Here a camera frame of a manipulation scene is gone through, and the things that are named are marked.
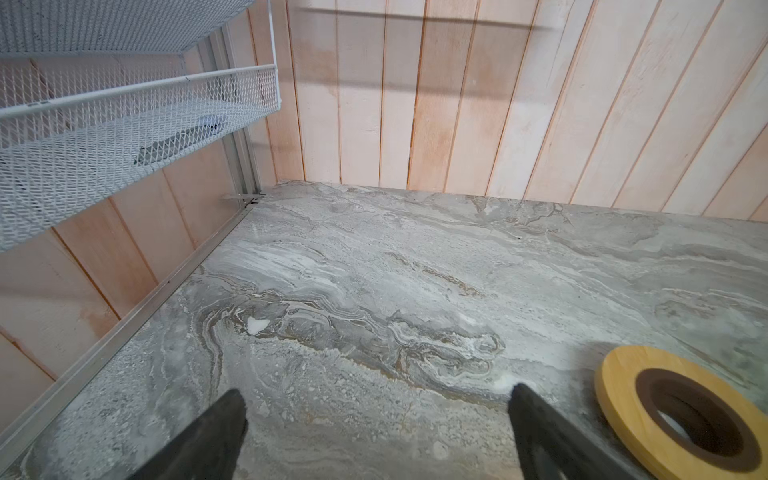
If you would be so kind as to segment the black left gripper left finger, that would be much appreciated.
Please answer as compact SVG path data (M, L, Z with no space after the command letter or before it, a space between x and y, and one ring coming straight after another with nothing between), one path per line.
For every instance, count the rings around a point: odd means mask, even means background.
M244 398L230 389L130 477L231 479L247 430Z

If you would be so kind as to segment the wooden ring dripper stand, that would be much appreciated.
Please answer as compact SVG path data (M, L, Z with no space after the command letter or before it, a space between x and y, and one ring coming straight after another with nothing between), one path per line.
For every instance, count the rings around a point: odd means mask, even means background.
M621 346L600 364L595 390L618 438L656 478L766 478L766 415L709 370Z

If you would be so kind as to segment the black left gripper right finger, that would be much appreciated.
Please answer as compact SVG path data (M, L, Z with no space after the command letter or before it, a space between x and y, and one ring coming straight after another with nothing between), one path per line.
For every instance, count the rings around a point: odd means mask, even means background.
M632 479L554 407L523 383L508 402L520 468L526 479Z

